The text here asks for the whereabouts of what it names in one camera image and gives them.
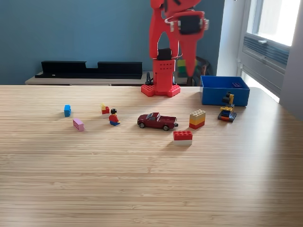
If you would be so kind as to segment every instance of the dark red toy car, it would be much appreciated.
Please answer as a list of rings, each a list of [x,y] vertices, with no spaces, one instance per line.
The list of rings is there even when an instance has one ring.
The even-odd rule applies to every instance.
[[[164,129],[165,131],[168,131],[169,129],[178,127],[178,124],[176,122],[176,117],[165,117],[161,116],[159,113],[151,113],[149,115],[141,115],[138,118],[137,123],[140,128],[150,127],[156,129]]]

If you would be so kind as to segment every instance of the blue plastic bin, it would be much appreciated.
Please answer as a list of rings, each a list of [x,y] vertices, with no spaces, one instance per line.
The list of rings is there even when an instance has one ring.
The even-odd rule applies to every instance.
[[[226,105],[222,99],[231,92],[235,106],[247,106],[250,96],[250,88],[241,77],[201,76],[200,91],[203,105]]]

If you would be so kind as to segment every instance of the yellow lego piece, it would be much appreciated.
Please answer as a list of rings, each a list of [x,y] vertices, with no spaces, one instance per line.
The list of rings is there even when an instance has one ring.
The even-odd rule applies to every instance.
[[[231,105],[233,104],[234,95],[230,94],[229,98],[230,98],[229,104]]]
[[[200,124],[200,123],[202,123],[202,122],[205,122],[205,117],[200,118],[200,119],[197,120],[197,121],[192,120],[192,119],[189,119],[189,123],[190,123],[190,124],[193,124],[193,125],[198,125],[198,124]]]
[[[177,61],[177,66],[178,67],[186,67],[186,62],[185,60],[178,60]]]
[[[178,67],[185,66],[185,60],[178,60],[177,65],[178,65]]]
[[[206,117],[206,112],[203,110],[198,110],[198,111],[191,113],[189,118],[191,120],[198,121],[201,118],[205,118],[205,117]]]
[[[104,103],[101,103],[101,110],[106,110],[106,106]]]
[[[232,108],[232,107],[227,107],[227,106],[226,106],[226,107],[221,107],[220,110],[221,110],[221,111],[223,111],[223,110],[232,111],[233,108]]]

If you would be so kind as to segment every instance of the beige lego brick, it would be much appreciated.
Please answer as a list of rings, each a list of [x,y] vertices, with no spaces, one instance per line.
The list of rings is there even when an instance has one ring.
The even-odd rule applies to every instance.
[[[106,106],[104,103],[101,103],[101,110],[106,110]]]
[[[190,114],[189,119],[193,121],[199,121],[201,118],[206,117],[206,112],[203,110],[198,110]]]

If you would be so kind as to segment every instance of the white lego brick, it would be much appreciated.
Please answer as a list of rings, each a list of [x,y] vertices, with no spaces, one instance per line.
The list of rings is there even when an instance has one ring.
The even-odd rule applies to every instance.
[[[110,116],[110,113],[106,113],[106,114],[102,114],[101,118],[105,119],[105,118],[109,118],[109,116]]]
[[[174,140],[174,145],[192,145],[192,140]]]

